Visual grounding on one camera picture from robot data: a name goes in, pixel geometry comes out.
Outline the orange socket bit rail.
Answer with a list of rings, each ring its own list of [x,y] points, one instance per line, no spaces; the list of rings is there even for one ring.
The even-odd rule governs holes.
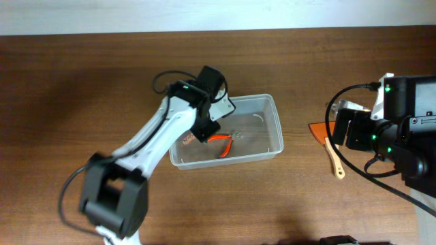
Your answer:
[[[182,141],[182,143],[184,144],[184,145],[188,145],[190,142],[192,142],[193,140],[195,140],[195,136],[191,133],[191,134],[189,134],[188,136],[186,136],[184,139],[183,139],[183,141]]]

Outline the orange handled pliers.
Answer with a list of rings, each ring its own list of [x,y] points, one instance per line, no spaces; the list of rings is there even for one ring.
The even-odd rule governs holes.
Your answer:
[[[223,142],[223,146],[221,147],[221,152],[216,155],[217,159],[223,159],[227,157],[232,149],[232,145],[236,139],[241,137],[240,131],[233,131],[231,133],[218,133],[213,136],[210,136],[207,139],[207,143],[213,143],[217,141]]]

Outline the orange scraper with wooden handle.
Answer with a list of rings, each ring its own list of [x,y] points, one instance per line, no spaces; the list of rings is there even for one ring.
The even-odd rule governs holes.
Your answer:
[[[339,156],[333,150],[331,142],[328,139],[326,124],[324,122],[311,123],[309,124],[309,129],[313,137],[326,149],[332,163],[334,176],[342,180],[345,177],[345,172]]]

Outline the clear plastic container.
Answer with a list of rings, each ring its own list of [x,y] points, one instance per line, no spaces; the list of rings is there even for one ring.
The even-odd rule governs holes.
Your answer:
[[[217,159],[223,142],[202,143],[197,139],[188,145],[185,132],[169,150],[171,163],[180,170],[216,167],[274,158],[283,150],[283,134],[274,99],[269,94],[246,95],[230,99],[234,113],[219,120],[218,133],[240,131],[241,137],[232,145],[229,155]]]

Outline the clear case of coloured bits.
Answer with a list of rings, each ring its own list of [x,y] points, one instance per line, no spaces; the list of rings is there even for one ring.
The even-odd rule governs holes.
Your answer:
[[[363,105],[345,100],[340,99],[336,103],[334,103],[330,109],[330,111],[333,114],[337,114],[340,109],[351,109],[351,110],[358,110],[358,111],[365,111],[370,112],[371,110],[369,108],[364,107]]]

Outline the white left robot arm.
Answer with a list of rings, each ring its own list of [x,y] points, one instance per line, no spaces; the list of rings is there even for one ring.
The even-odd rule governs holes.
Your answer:
[[[179,80],[163,93],[156,113],[128,143],[108,157],[94,154],[77,171],[86,174],[79,210],[105,244],[140,243],[157,164],[184,132],[205,142],[220,129],[218,119],[235,110],[227,82]]]

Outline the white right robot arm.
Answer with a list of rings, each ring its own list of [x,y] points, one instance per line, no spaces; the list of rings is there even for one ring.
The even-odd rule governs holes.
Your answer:
[[[337,112],[334,131],[328,132],[334,151],[352,170],[383,189],[403,198],[431,216],[435,210],[429,205],[379,181],[400,174],[405,185],[435,198],[435,137],[425,133],[414,137],[406,133],[405,117],[395,124],[392,121],[373,120],[371,113],[342,108]],[[336,148],[345,144],[352,150],[374,152],[375,156],[358,169]]]

